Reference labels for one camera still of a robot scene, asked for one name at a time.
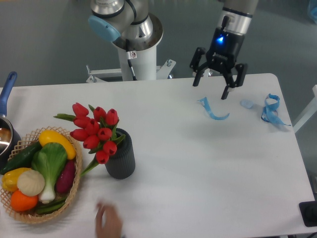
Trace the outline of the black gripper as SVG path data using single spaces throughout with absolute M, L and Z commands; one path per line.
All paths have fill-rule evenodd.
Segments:
M 236 62 L 244 39 L 243 34 L 217 27 L 209 50 L 206 51 L 205 48 L 198 47 L 192 57 L 190 68 L 195 74 L 193 86 L 199 85 L 205 70 L 209 68 L 221 73 L 225 79 L 226 86 L 221 96 L 222 100 L 227 99 L 231 89 L 241 87 L 248 70 L 248 64 L 236 64 Z M 236 79 L 233 78 L 232 68 L 237 72 Z

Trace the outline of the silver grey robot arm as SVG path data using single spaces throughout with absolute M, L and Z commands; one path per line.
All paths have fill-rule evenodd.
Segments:
M 223 75 L 226 86 L 224 100 L 231 89 L 243 85 L 247 64 L 238 64 L 237 57 L 248 31 L 256 0 L 226 0 L 215 29 L 210 48 L 198 47 L 190 68 L 198 86 L 207 69 Z M 146 0 L 93 0 L 91 29 L 118 50 L 124 81 L 167 78 L 169 72 L 157 67 L 157 45 L 163 36 L 160 20 L 149 13 Z

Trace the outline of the person's hand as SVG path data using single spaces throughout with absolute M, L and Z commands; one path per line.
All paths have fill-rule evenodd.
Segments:
M 99 202 L 96 205 L 95 234 L 97 238 L 120 238 L 123 222 L 115 206 Z

